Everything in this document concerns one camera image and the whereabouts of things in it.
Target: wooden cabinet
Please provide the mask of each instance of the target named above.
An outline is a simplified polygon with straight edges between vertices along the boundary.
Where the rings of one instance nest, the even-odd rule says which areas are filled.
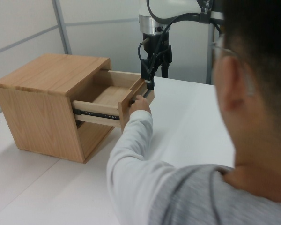
[[[108,58],[45,54],[1,78],[0,106],[17,147],[87,162],[146,92],[140,74],[110,70]]]

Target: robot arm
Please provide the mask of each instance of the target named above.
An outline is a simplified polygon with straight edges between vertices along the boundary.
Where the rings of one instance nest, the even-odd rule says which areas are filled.
[[[140,31],[143,42],[139,45],[140,74],[146,80],[148,90],[154,89],[154,75],[162,66],[162,77],[168,77],[172,62],[169,30],[179,21],[212,23],[217,29],[223,23],[222,0],[139,0]],[[142,59],[140,48],[148,56]]]

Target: man's right hand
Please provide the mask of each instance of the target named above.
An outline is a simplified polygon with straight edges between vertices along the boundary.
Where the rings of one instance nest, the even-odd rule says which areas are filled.
[[[145,110],[151,113],[148,101],[141,95],[136,96],[135,102],[130,107],[129,114],[131,115],[133,112],[137,110]]]

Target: man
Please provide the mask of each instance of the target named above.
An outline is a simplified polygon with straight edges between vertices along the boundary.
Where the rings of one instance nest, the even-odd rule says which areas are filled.
[[[122,224],[281,224],[281,0],[223,7],[214,82],[235,168],[146,160],[153,122],[138,96],[107,166]]]

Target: man's arm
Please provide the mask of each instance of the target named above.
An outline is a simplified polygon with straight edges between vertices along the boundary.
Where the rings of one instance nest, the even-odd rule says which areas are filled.
[[[138,109],[131,114],[107,164],[108,191],[124,225],[148,223],[151,204],[160,186],[176,170],[168,163],[144,158],[151,142],[153,120],[146,107],[140,108],[146,111]]]

